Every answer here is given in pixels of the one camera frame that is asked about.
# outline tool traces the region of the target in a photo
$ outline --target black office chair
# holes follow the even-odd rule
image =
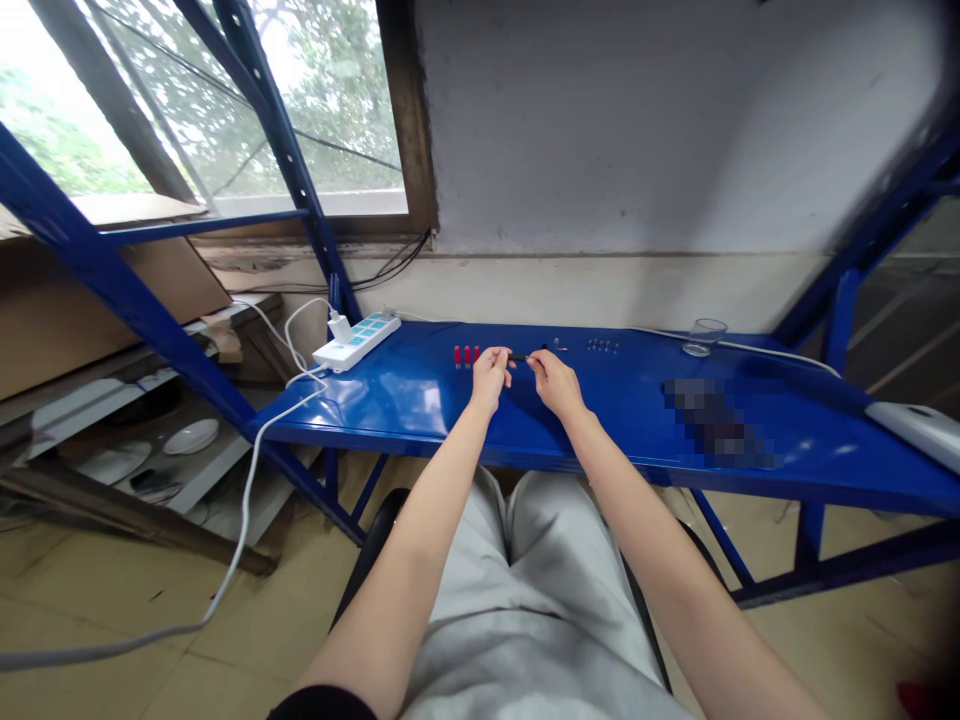
[[[373,524],[370,526],[370,532],[367,533],[367,541],[363,544],[363,547],[360,548],[360,556],[357,558],[356,565],[353,566],[353,572],[350,573],[350,579],[347,581],[347,588],[343,591],[343,597],[340,599],[340,606],[333,616],[333,623],[330,625],[331,629],[337,624],[337,620],[343,615],[344,610],[347,609],[347,605],[353,600],[353,597],[357,594],[360,586],[363,585],[363,581],[373,568],[373,564],[380,556],[380,551],[383,550],[383,546],[390,536],[390,531],[393,529],[393,523],[400,514],[400,509],[403,507],[403,503],[409,494],[409,490],[397,488],[387,495],[380,505],[380,509],[377,510],[377,514],[373,518]],[[723,579],[720,577],[720,570],[707,551],[703,541],[685,524],[680,523],[680,526],[687,531],[687,535],[693,540],[693,544],[697,546],[697,549],[700,551],[700,554],[703,555],[704,560],[707,561],[710,569],[713,570],[720,582],[723,582]],[[650,638],[653,654],[657,658],[660,677],[663,678],[663,686],[667,692],[672,693],[670,678],[667,677],[667,667],[663,662],[663,653],[660,652],[660,645],[657,642],[657,635],[653,630],[653,621],[650,619],[650,611],[647,610],[647,603],[643,599],[640,586],[637,584],[636,578],[633,577],[633,573],[630,572],[630,566],[627,565],[626,560],[623,561],[623,568],[627,572],[627,579],[630,582],[630,590],[633,592],[633,600],[637,605],[640,622],[643,624],[643,629],[646,631],[647,637]]]

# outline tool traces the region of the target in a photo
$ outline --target glass cup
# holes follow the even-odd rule
[[[725,332],[727,332],[727,326],[719,320],[700,318],[687,333],[683,351],[694,357],[707,357]]]

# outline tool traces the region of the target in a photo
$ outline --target person's right hand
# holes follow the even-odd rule
[[[537,394],[553,410],[560,422],[567,423],[587,412],[580,395],[580,383],[573,368],[567,367],[549,350],[530,353],[527,364],[537,376]]]

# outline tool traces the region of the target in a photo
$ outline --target tree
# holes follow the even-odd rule
[[[16,68],[0,68],[3,123],[68,195],[150,192],[133,161],[108,159],[100,146],[35,93]]]
[[[211,192],[286,193],[256,114],[169,0],[90,4],[112,16],[107,22]],[[373,2],[256,0],[251,9],[294,126],[399,167]],[[303,138],[300,145],[318,190],[403,187],[396,170]]]

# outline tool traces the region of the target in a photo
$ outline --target person's left hand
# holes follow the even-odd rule
[[[507,367],[516,369],[517,364],[507,360],[511,352],[510,348],[487,348],[473,361],[473,395],[470,403],[482,407],[491,416],[500,405],[500,390],[504,385],[510,387],[513,383],[513,376]]]

